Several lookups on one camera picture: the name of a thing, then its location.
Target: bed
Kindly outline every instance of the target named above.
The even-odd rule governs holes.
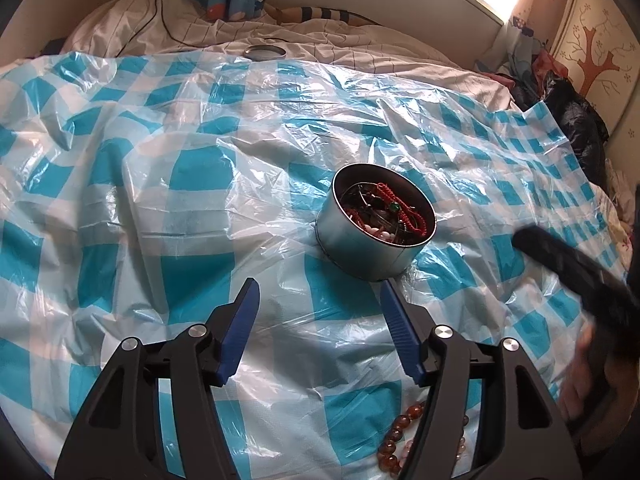
[[[609,205],[545,105],[523,114],[500,83],[373,25],[211,25],[163,0],[164,23],[132,38],[152,2],[99,7],[60,56],[0,79],[0,407],[40,464],[54,470],[121,339],[171,338],[253,277],[252,336],[214,393],[241,477],[384,478],[375,450],[426,393],[402,373],[379,287],[341,273],[314,237],[350,162],[399,171],[434,205],[436,235],[399,279],[407,298],[468,338],[517,338],[558,392],[579,304],[511,232],[536,222],[616,275],[625,266]],[[241,57],[264,42],[286,59]],[[181,474],[168,383],[160,407]],[[457,472],[478,412],[471,383]]]

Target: blue gripper pad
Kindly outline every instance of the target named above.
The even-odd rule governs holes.
[[[249,333],[254,325],[255,316],[260,305],[260,286],[255,280],[251,280],[236,314],[229,324],[220,349],[220,365],[216,372],[216,378],[221,384],[226,384],[229,377],[238,370],[240,358],[249,339]]]
[[[426,381],[426,372],[420,359],[420,340],[404,311],[402,302],[396,296],[389,282],[383,282],[380,289],[380,306],[385,315],[386,325],[394,340],[404,373],[421,385]]]

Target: silver screw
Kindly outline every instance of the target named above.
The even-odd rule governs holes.
[[[440,339],[449,339],[453,335],[453,330],[447,325],[438,325],[434,332]]]
[[[508,337],[502,342],[502,346],[504,346],[509,352],[515,352],[518,348],[520,348],[520,343],[518,343],[515,339]]]
[[[207,327],[204,325],[191,325],[189,327],[189,335],[191,337],[202,337],[207,333]]]
[[[135,337],[127,337],[122,342],[121,346],[123,350],[126,350],[128,352],[129,350],[133,350],[138,346],[138,340]]]

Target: white bedsheet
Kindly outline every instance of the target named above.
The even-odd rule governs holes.
[[[498,82],[461,69],[443,53],[386,27],[350,27],[333,20],[277,25],[265,15],[250,22],[207,22],[204,10],[191,0],[163,0],[164,20],[174,38],[206,50],[241,56],[264,38],[287,57],[345,66],[368,73],[393,73],[463,93],[489,110],[514,108],[509,90]],[[115,57],[124,44],[151,18],[154,0],[113,0],[87,16],[68,37],[63,52],[77,50]],[[160,13],[124,48],[121,56],[142,56],[192,50],[172,40]]]

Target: brown bead bracelet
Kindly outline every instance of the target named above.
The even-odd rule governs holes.
[[[405,444],[404,450],[402,451],[402,457],[398,460],[398,457],[394,455],[396,452],[396,442],[402,439],[403,431],[409,427],[412,420],[417,420],[422,416],[424,413],[424,407],[424,402],[421,402],[420,404],[413,404],[412,406],[409,406],[402,415],[396,416],[394,421],[391,423],[391,428],[386,432],[385,439],[378,448],[378,467],[380,468],[380,471],[390,473],[391,478],[397,478],[400,474],[402,466],[404,465],[404,460],[409,455],[409,450],[413,443],[412,440],[409,440]],[[465,415],[463,427],[468,423],[469,418]],[[463,436],[460,438],[456,460],[460,460],[460,455],[466,449],[465,442],[466,440],[463,429]]]

